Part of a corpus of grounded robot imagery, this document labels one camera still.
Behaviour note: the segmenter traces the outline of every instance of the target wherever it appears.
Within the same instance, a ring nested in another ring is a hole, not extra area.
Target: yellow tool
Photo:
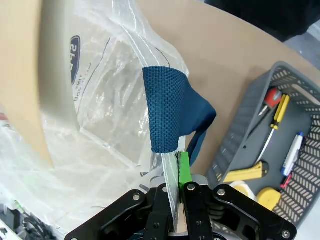
[[[287,107],[288,107],[288,104],[289,104],[289,100],[290,100],[290,97],[288,95],[283,95],[282,96],[282,99],[281,99],[281,102],[276,110],[276,113],[274,115],[274,118],[273,118],[273,121],[272,121],[272,124],[271,124],[271,128],[272,128],[272,131],[268,137],[268,139],[266,140],[265,142],[265,145],[259,155],[259,157],[257,158],[255,164],[257,162],[259,162],[263,156],[263,154],[265,153],[267,147],[268,147],[268,144],[271,140],[271,137],[272,135],[274,134],[275,130],[278,130],[279,129],[279,124],[281,123],[281,121],[283,120],[284,116],[285,116],[285,113],[286,113],[286,110],[287,110]]]
[[[224,179],[224,183],[235,181],[245,181],[252,179],[260,179],[269,172],[269,164],[264,161],[258,162],[255,166],[247,169],[230,171]]]
[[[262,189],[256,197],[258,204],[272,211],[281,199],[281,193],[271,187]]]

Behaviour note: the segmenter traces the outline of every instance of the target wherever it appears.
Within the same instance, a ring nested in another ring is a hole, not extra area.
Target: black cable
[[[47,226],[35,217],[27,215],[22,225],[27,233],[26,240],[56,240]]]

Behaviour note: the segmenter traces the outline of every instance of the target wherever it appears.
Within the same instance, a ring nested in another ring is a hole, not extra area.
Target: gray floor
[[[295,36],[286,44],[291,49],[299,53],[304,59],[320,70],[320,41],[306,32],[303,35]]]
[[[319,239],[320,199],[317,200],[310,214],[298,229],[295,240]]]

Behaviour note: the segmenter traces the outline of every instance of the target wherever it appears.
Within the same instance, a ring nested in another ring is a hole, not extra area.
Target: white marker
[[[286,159],[281,169],[281,173],[285,177],[290,175],[296,161],[298,160],[298,154],[299,154],[299,150],[301,148],[303,140],[304,140],[304,134],[302,132],[299,132],[293,140],[289,153],[286,156]]]

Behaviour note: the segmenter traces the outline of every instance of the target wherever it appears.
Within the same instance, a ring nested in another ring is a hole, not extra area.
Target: screwdriver
[[[270,125],[270,127],[272,128],[271,133],[270,133],[268,139],[266,140],[265,145],[264,145],[264,147],[263,147],[258,159],[256,160],[255,164],[258,163],[261,160],[261,158],[262,158],[263,154],[265,153],[265,151],[266,151],[266,149],[268,147],[268,144],[269,144],[269,142],[271,140],[271,137],[274,134],[275,130],[279,129],[279,124],[281,123],[281,121],[284,118],[285,112],[286,112],[288,104],[289,104],[289,100],[290,100],[290,97],[288,95],[284,94],[282,96],[281,102],[280,102],[280,104],[279,104],[279,106],[278,106],[278,108],[276,110],[275,115],[274,115],[272,124]]]
[[[282,99],[282,93],[279,89],[277,88],[272,88],[270,89],[263,101],[265,104],[264,108],[262,111],[259,113],[259,116],[261,116],[268,108],[273,109],[277,104],[281,102]]]

